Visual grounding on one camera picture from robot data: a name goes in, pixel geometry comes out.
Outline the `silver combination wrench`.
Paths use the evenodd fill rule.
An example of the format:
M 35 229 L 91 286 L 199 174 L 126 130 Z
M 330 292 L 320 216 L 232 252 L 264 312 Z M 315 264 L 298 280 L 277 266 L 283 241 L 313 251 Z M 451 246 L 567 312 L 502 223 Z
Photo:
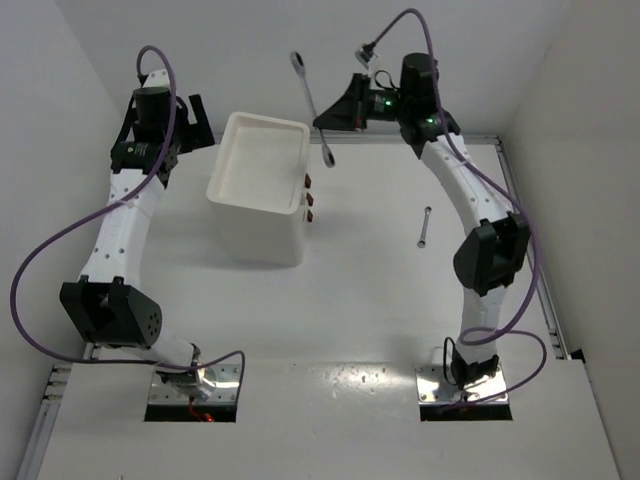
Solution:
M 424 218 L 421 226 L 420 236 L 417 241 L 418 248 L 424 248 L 426 246 L 426 235 L 428 231 L 431 212 L 432 212 L 432 208 L 430 206 L 426 206 L 424 209 Z

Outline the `silver ratchet wrench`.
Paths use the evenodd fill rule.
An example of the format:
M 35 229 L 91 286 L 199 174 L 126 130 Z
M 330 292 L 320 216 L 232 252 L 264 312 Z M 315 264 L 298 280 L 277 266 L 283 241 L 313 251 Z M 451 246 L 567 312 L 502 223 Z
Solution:
M 317 117 L 317 111 L 315 108 L 315 104 L 311 95 L 311 91 L 309 88 L 309 84 L 307 81 L 307 75 L 306 75 L 306 67 L 304 64 L 304 61 L 300 55 L 299 52 L 297 51 L 293 51 L 290 53 L 290 60 L 291 60 L 291 64 L 294 68 L 294 71 L 296 72 L 296 74 L 298 75 L 301 85 L 302 85 L 302 89 L 303 89 L 303 93 L 307 102 L 307 105 L 309 107 L 310 113 L 311 113 L 311 117 L 313 120 L 316 119 Z M 319 139 L 320 139 L 320 143 L 321 143 L 321 151 L 322 151 L 322 157 L 323 157 L 323 161 L 325 163 L 325 165 L 328 168 L 333 168 L 335 166 L 335 158 L 333 155 L 332 150 L 330 149 L 325 136 L 324 136 L 324 132 L 322 129 L 316 127 L 315 130 L 317 131 L 318 135 L 319 135 Z

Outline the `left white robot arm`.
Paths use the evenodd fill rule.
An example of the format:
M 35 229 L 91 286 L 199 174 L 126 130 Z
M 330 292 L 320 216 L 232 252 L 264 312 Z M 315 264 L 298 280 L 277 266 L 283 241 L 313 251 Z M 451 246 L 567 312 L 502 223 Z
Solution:
M 179 155 L 215 139 L 199 95 L 178 100 L 173 125 L 169 113 L 168 87 L 133 91 L 110 152 L 111 210 L 78 281 L 64 283 L 59 298 L 85 342 L 149 360 L 163 382 L 188 390 L 204 384 L 205 370 L 184 369 L 196 364 L 200 351 L 164 327 L 160 305 L 140 289 L 140 267 L 151 218 Z M 174 133 L 161 158 L 170 127 Z

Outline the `white drawer cabinet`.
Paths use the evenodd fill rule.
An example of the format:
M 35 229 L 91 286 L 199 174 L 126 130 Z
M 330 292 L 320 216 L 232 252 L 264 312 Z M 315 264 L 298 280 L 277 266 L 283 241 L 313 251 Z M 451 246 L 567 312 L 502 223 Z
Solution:
M 234 112 L 206 190 L 215 239 L 234 260 L 296 267 L 309 223 L 309 127 Z

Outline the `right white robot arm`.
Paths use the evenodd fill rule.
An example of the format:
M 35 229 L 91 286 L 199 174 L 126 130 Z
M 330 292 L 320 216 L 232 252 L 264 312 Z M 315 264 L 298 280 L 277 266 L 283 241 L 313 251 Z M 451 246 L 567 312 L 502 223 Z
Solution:
M 506 289 L 522 269 L 530 229 L 473 173 L 459 126 L 438 108 L 438 79 L 432 56 L 408 54 L 398 88 L 374 89 L 369 75 L 354 74 L 345 93 L 313 124 L 357 131 L 369 121 L 397 123 L 405 143 L 447 193 L 466 236 L 453 258 L 463 310 L 450 364 L 451 380 L 462 388 L 497 370 L 496 343 L 489 336 L 497 329 Z

